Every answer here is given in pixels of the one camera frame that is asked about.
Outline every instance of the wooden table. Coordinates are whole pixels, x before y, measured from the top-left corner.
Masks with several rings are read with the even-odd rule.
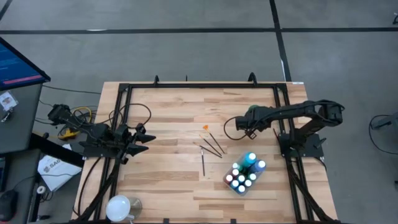
[[[109,112],[114,109],[118,85],[118,82],[104,83],[96,122],[108,119]],[[307,99],[303,84],[287,83],[287,87],[291,104]],[[130,158],[126,165],[121,166],[119,173],[117,194],[137,197],[143,204],[142,213],[135,222],[162,223],[163,218],[169,218],[172,223],[229,223],[232,218],[236,218],[238,223],[295,222],[286,164],[272,131],[275,128],[278,132],[277,122],[258,134],[255,140],[233,141],[223,132],[224,122],[243,115],[250,105],[275,107],[271,89],[139,88],[133,90],[131,100],[151,109],[152,118],[146,129],[148,134],[157,136],[156,140],[146,144],[149,150]],[[132,106],[128,125],[135,126],[138,121],[145,121],[147,116],[145,108]],[[301,127],[308,119],[297,118],[294,121],[297,127]],[[220,159],[206,152],[204,177],[200,148],[192,142],[205,146],[199,137],[202,134],[213,143],[202,128],[205,124],[209,125],[226,154]],[[235,137],[242,135],[237,133],[233,122],[227,125],[227,132]],[[267,170],[250,192],[240,197],[225,186],[222,177],[232,163],[248,151],[265,160]],[[85,162],[78,192],[95,160]],[[88,180],[82,209],[90,204],[98,191],[103,161],[97,164]],[[326,214],[337,218],[325,168],[313,158],[303,158],[303,163],[309,191]],[[306,218],[301,193],[298,196],[303,218]],[[103,218],[107,201],[106,195],[101,212]]]

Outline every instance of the sticker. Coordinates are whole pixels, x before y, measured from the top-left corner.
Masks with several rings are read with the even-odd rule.
[[[4,111],[9,111],[18,105],[18,101],[11,95],[10,91],[6,91],[0,95],[0,104],[4,108]]]

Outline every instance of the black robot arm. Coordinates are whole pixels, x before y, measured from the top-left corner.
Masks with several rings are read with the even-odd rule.
[[[344,107],[329,101],[305,101],[296,105],[271,108],[266,106],[251,106],[244,116],[235,119],[237,130],[245,130],[245,136],[256,137],[255,131],[263,131],[271,126],[271,122],[281,119],[308,117],[312,120],[300,129],[290,132],[292,147],[301,147],[306,138],[325,126],[337,126],[343,122],[341,112]]]
[[[138,124],[136,132],[132,135],[126,124],[121,124],[115,131],[104,123],[90,124],[71,113],[67,105],[54,105],[48,114],[49,120],[53,125],[65,124],[66,127],[84,132],[88,135],[87,141],[79,142],[85,151],[94,153],[84,156],[111,157],[120,160],[121,164],[126,164],[127,154],[136,154],[148,150],[148,147],[137,145],[136,142],[149,142],[155,136],[147,135],[143,124]]]

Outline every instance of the gray floor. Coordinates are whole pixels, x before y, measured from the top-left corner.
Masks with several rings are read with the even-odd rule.
[[[390,27],[393,0],[277,0],[282,27]],[[0,30],[273,27],[263,0],[13,0]],[[50,85],[101,91],[105,81],[283,81],[275,34],[3,35],[45,70]],[[340,220],[397,223],[398,156],[373,148],[368,122],[398,111],[398,32],[283,34],[293,81],[305,82],[311,100],[346,106],[344,123],[322,135],[331,191]],[[97,95],[43,89],[47,103],[96,105]],[[37,116],[45,118],[48,106]],[[58,130],[35,124],[39,132]],[[398,152],[397,130],[374,133],[384,149]],[[41,213],[51,222],[70,218],[79,177],[57,191]]]

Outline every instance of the computer screen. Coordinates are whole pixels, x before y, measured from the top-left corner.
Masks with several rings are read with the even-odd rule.
[[[48,75],[0,38],[0,90],[48,81]]]

